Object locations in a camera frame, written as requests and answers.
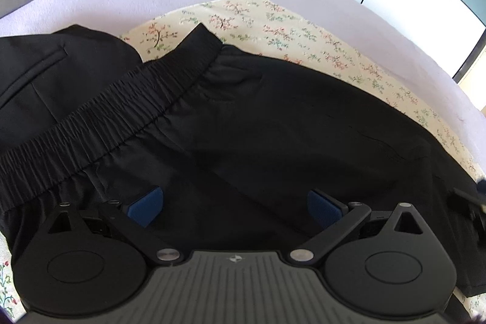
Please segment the black pants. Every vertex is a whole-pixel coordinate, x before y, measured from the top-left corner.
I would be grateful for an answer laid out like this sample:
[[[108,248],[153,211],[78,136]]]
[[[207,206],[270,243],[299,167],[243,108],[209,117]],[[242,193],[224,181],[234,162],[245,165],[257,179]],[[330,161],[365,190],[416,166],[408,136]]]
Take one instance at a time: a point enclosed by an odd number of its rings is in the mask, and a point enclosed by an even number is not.
[[[485,247],[451,191],[474,180],[417,122],[350,84],[246,53],[196,26],[62,121],[1,150],[1,232],[13,257],[57,204],[86,210],[164,192],[150,230],[190,250],[293,249],[316,234],[314,188],[375,210],[413,204],[468,296]]]

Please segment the floral bed cloth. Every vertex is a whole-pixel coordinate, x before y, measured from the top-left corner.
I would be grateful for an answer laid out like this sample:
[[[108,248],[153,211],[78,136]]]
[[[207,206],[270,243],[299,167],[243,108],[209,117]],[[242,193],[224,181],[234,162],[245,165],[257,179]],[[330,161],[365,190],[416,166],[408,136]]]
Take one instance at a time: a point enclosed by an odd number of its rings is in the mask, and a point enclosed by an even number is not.
[[[481,169],[439,113],[269,0],[1,40],[25,323],[455,323]]]

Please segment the purple bed sheet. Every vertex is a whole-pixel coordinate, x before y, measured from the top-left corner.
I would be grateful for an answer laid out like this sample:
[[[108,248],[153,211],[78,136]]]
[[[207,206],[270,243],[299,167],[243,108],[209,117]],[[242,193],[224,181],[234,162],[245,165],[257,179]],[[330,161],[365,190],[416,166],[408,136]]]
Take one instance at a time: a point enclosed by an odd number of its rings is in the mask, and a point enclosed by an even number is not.
[[[1,20],[4,36],[78,24],[117,36],[143,60],[198,24],[224,43],[339,78],[430,131],[474,179],[485,175],[485,118],[422,50],[353,0],[34,0]]]

